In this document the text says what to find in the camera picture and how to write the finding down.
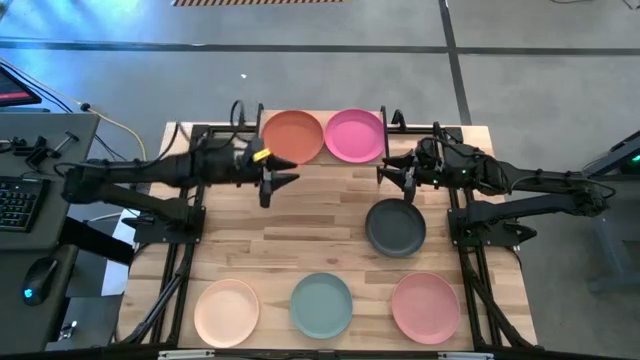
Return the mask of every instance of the concrete floor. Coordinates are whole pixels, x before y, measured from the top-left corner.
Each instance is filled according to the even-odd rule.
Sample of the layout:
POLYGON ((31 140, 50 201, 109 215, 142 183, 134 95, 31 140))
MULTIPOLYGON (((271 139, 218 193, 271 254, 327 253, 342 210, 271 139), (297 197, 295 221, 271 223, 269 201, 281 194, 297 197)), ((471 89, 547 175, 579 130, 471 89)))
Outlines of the concrete floor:
MULTIPOLYGON (((640 47, 640 12, 620 1, 449 0, 459 46, 640 47)), ((3 36, 225 44, 444 45, 436 0, 342 5, 172 8, 168 1, 15 0, 3 36)), ((401 108, 411 123, 459 124, 446 55, 144 53, 0 50, 63 92, 138 131, 149 153, 171 120, 225 120, 236 98, 270 108, 401 108)), ((519 167, 579 170, 640 128, 638 57, 461 56, 471 120, 519 167)), ((133 139, 102 124, 127 157, 133 139)), ((106 154, 94 146, 92 156, 106 154)), ((88 218, 112 209, 73 207, 88 218)), ((604 274, 589 219, 527 219, 522 248, 541 345, 640 357, 640 292, 593 295, 604 274)))

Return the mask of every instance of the wooden table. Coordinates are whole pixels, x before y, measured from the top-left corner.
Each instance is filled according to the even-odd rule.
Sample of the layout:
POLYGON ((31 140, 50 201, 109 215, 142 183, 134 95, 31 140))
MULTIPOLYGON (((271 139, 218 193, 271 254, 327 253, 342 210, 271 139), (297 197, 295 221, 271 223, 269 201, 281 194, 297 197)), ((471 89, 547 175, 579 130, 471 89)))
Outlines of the wooden table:
MULTIPOLYGON (((318 117, 326 116, 315 112, 318 117)), ((187 131, 193 123, 183 123, 187 131)), ((174 124, 167 124, 163 148, 174 124)), ((493 154, 485 126, 462 126, 464 140, 493 154)), ((405 153, 424 135, 390 135, 391 154, 405 153)), ((180 136, 171 153, 187 149, 180 136)), ((350 349, 350 350, 470 350, 471 331, 465 304, 457 251, 446 225, 450 207, 448 192, 430 186, 418 189, 414 204, 427 223, 427 239, 409 258, 389 258, 376 252, 364 234, 365 216, 377 201, 401 198, 401 191, 388 180, 378 186, 372 164, 344 164, 325 148, 315 162, 296 169, 300 179, 279 190, 271 208, 258 204, 257 189, 234 185, 208 188, 207 218, 202 242, 196 247, 187 301, 181 347, 209 347, 193 324, 196 301, 204 289, 221 279, 239 279, 249 284, 260 300, 260 319, 253 334, 238 348, 262 349, 350 349), (429 271, 446 279, 460 301, 462 316, 454 336, 445 343, 426 346, 407 338, 395 325, 389 300, 395 284, 415 271, 429 271), (289 298, 303 277, 331 272, 344 280, 354 299, 354 315, 348 328, 328 340, 306 337, 289 316, 289 298)), ((169 198, 178 190, 162 184, 151 187, 151 195, 169 198)), ((487 199, 476 194, 477 199, 487 199)), ((490 201, 504 201, 502 197, 490 201)), ((147 247, 131 268, 129 284, 120 310, 120 334, 129 334, 158 296, 167 246, 147 247)), ((505 249, 486 249, 496 302, 513 325, 532 343, 536 342, 527 295, 518 261, 505 249)), ((173 300, 165 317, 166 336, 173 300)), ((483 335, 489 338, 487 317, 478 299, 483 335)))

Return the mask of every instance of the desk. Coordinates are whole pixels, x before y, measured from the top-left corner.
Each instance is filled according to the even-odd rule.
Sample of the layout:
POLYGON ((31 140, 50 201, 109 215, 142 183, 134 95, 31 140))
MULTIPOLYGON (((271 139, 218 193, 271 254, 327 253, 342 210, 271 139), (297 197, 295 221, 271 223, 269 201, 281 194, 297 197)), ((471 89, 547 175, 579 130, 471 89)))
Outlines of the desk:
MULTIPOLYGON (((183 124, 187 131, 193 124, 183 124)), ((163 148, 173 133, 167 125, 163 148)), ((493 154, 489 130, 484 126, 462 127, 465 142, 493 154)), ((390 135, 392 155, 413 148, 424 135, 390 135)), ((187 149, 180 137, 172 152, 187 149)), ((457 251, 451 246, 446 225, 448 192, 430 186, 418 188, 414 204, 427 222, 427 239, 409 258, 389 258, 377 253, 364 234, 365 216, 380 199, 402 197, 388 180, 378 186, 372 165, 350 165, 339 160, 304 165, 294 172, 300 179, 279 190, 270 209, 258 204, 253 186, 213 186, 206 190, 207 217, 202 242, 196 246, 185 304, 180 347, 209 347, 193 324, 196 301, 204 289, 220 279, 245 281, 260 300, 260 319, 253 334, 238 348, 348 349, 348 350, 470 350, 471 331, 457 251), (312 272, 331 272, 349 286, 354 297, 354 316, 339 336, 315 340, 296 330, 289 316, 289 298, 297 282, 312 272), (436 273, 452 284, 461 302, 457 332, 436 346, 415 343, 395 325, 389 300, 395 284, 415 271, 436 273)), ((154 184, 151 194, 178 196, 178 190, 154 184)), ((487 197, 476 194, 476 199, 487 197)), ((504 201, 503 197, 488 198, 504 201)), ((120 310, 120 333, 129 334, 155 301, 167 251, 151 245, 137 258, 120 310)), ((530 342, 535 333, 518 261, 505 249, 487 248, 490 279, 496 302, 513 325, 530 342)), ((171 320, 173 303, 165 317, 171 320)), ((478 305, 483 334, 489 338, 487 317, 478 305)))
POLYGON ((78 248, 61 246, 54 257, 58 260, 49 297, 38 306, 22 301, 22 281, 27 269, 49 250, 0 253, 0 355, 44 350, 52 333, 57 338, 58 313, 63 302, 78 248))
MULTIPOLYGON (((98 120, 98 116, 93 114, 0 113, 0 138, 10 140, 17 136, 27 140, 28 145, 33 145, 38 135, 41 135, 47 139, 50 147, 55 147, 66 138, 65 131, 71 131, 80 140, 75 144, 67 144, 61 151, 60 159, 44 160, 40 166, 44 173, 54 174, 53 165, 56 162, 80 162, 87 158, 98 120)), ((31 171, 24 159, 11 153, 0 154, 2 175, 20 176, 31 171)), ((62 185, 62 179, 52 177, 48 195, 31 232, 0 233, 0 250, 47 249, 58 241, 69 210, 69 203, 60 196, 62 185)))

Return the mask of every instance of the computer mouse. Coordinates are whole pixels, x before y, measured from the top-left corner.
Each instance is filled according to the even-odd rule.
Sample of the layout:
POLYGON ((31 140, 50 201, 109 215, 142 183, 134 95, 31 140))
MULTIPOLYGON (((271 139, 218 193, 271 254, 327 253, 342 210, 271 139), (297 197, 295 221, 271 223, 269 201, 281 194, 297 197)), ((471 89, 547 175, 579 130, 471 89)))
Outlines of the computer mouse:
POLYGON ((44 257, 36 260, 24 277, 22 300, 29 306, 42 304, 49 296, 58 260, 44 257))

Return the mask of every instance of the orange plate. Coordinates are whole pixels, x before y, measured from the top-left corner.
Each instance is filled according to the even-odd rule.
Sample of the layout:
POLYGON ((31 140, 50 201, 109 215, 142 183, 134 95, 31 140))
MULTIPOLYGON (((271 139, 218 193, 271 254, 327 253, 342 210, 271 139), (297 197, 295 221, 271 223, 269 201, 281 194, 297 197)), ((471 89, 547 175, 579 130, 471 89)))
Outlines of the orange plate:
POLYGON ((194 311, 198 335, 207 344, 227 348, 243 342, 258 323, 258 297, 239 280, 220 280, 200 295, 194 311))
POLYGON ((274 155, 298 165, 318 155, 324 143, 320 122, 311 114, 298 110, 274 115, 264 125, 262 138, 274 155))

